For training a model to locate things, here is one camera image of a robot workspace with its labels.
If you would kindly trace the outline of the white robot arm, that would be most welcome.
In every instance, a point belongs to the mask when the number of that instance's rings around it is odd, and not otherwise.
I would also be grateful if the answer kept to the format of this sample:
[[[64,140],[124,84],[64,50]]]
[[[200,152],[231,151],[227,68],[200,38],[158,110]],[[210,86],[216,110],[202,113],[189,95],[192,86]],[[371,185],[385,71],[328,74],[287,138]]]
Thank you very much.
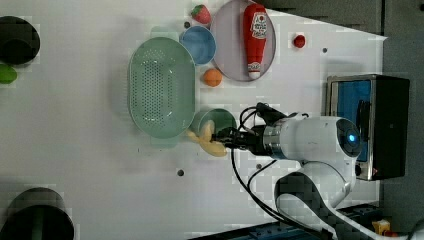
[[[252,197],[277,220],[306,231],[327,232],[333,240],[423,240],[422,221],[406,234],[381,236],[336,210],[355,186],[361,152],[356,125],[345,118],[286,117],[247,131],[226,128],[212,138],[231,150],[300,164],[274,181],[274,207]]]

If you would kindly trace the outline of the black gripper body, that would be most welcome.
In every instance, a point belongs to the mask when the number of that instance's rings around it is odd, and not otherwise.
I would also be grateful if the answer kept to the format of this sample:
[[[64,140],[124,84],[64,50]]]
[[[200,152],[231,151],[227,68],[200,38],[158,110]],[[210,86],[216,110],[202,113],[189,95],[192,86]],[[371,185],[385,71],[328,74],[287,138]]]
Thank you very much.
[[[250,151],[256,156],[266,156],[267,151],[263,143],[264,131],[264,125],[254,126],[251,132],[235,129],[230,140],[230,148]]]

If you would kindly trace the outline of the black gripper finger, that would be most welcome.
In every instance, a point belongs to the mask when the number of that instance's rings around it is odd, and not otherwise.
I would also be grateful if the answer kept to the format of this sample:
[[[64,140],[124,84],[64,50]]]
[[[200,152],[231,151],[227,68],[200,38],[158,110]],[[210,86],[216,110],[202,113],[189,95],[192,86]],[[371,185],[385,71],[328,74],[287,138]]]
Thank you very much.
[[[224,128],[217,133],[212,135],[214,141],[232,141],[237,133],[237,129],[234,127]]]
[[[226,141],[226,142],[221,142],[221,143],[225,148],[238,149],[238,146],[236,144],[234,144],[233,142]]]

